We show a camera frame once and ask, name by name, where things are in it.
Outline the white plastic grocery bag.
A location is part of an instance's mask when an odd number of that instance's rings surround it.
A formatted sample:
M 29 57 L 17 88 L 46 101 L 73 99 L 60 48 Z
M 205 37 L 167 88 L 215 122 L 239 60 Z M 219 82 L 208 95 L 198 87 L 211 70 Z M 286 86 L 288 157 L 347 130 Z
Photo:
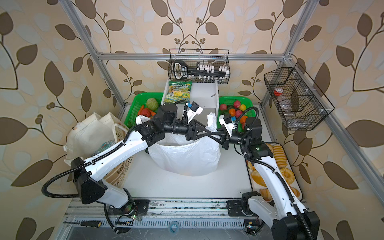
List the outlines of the white plastic grocery bag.
M 184 135 L 166 134 L 148 149 L 150 157 L 163 170 L 198 177 L 214 172 L 221 157 L 215 140 L 203 137 L 187 141 Z

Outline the Fox's candy bag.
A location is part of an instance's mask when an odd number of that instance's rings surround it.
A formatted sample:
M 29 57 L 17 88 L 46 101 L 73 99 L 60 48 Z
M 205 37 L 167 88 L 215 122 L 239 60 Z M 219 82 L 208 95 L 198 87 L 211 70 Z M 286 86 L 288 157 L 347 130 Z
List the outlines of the Fox's candy bag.
M 102 152 L 104 152 L 105 150 L 107 150 L 108 148 L 114 146 L 116 144 L 116 142 L 114 140 L 111 140 L 111 141 L 108 141 L 108 142 L 105 142 L 103 143 L 95 152 L 94 152 L 94 155 L 98 155 Z

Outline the cream floral tote bag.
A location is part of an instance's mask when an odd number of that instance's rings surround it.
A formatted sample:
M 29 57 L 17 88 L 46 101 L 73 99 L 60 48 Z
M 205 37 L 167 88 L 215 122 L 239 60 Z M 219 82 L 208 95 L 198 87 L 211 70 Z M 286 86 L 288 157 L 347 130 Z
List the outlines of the cream floral tote bag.
M 94 156 L 94 152 L 105 142 L 121 141 L 129 128 L 112 113 L 103 117 L 94 113 L 87 117 L 69 132 L 64 145 L 66 158 L 64 162 L 70 165 L 75 158 L 83 160 Z

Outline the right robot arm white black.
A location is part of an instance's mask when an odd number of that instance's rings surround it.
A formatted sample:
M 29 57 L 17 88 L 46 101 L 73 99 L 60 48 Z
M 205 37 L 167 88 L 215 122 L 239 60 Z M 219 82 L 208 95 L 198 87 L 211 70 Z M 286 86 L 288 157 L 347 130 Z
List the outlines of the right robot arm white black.
M 271 149 L 262 141 L 260 120 L 247 118 L 242 132 L 237 130 L 239 121 L 235 117 L 221 115 L 219 122 L 222 128 L 211 135 L 220 138 L 224 149 L 230 144 L 239 145 L 242 156 L 254 165 L 275 203 L 271 206 L 261 193 L 245 193 L 243 212 L 257 215 L 271 229 L 275 240 L 317 239 L 320 219 L 315 212 L 306 209 L 283 177 Z

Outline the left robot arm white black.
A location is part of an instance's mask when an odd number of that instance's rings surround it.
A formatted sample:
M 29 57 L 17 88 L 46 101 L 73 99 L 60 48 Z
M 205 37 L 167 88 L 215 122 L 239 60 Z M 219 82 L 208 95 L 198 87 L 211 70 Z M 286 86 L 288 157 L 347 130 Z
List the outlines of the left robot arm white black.
M 80 198 L 84 205 L 98 202 L 116 209 L 132 203 L 127 190 L 107 183 L 104 177 L 129 157 L 148 150 L 150 157 L 163 170 L 185 176 L 203 176 L 217 167 L 219 145 L 224 132 L 213 132 L 194 120 L 202 109 L 196 103 L 184 105 L 184 115 L 178 119 L 176 104 L 164 104 L 147 122 L 129 129 L 126 136 L 105 151 L 82 160 L 72 161 L 72 168 L 48 180 L 42 193 L 49 198 Z M 48 187 L 56 180 L 72 175 L 76 194 L 54 194 Z

